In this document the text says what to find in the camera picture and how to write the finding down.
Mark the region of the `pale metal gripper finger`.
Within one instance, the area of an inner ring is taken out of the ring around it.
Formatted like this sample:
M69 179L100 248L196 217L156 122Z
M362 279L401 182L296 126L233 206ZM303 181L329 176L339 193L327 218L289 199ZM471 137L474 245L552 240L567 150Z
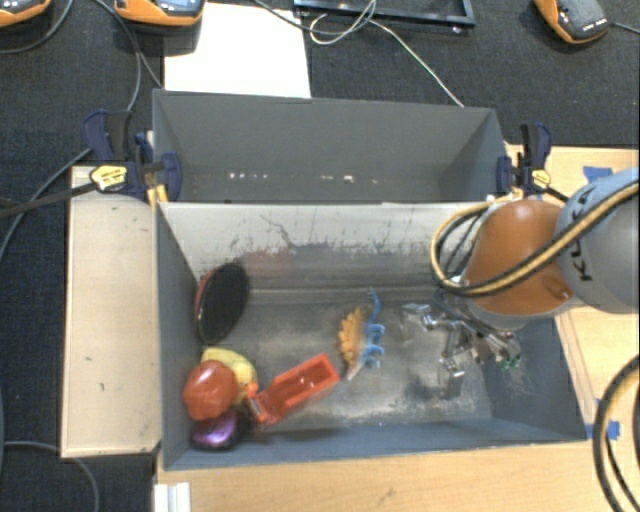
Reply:
M404 342L418 341L436 328L430 304L409 303L401 307L400 329Z
M463 366L454 358L443 358L439 362L438 379L441 387L441 398L456 399L461 395L465 378Z

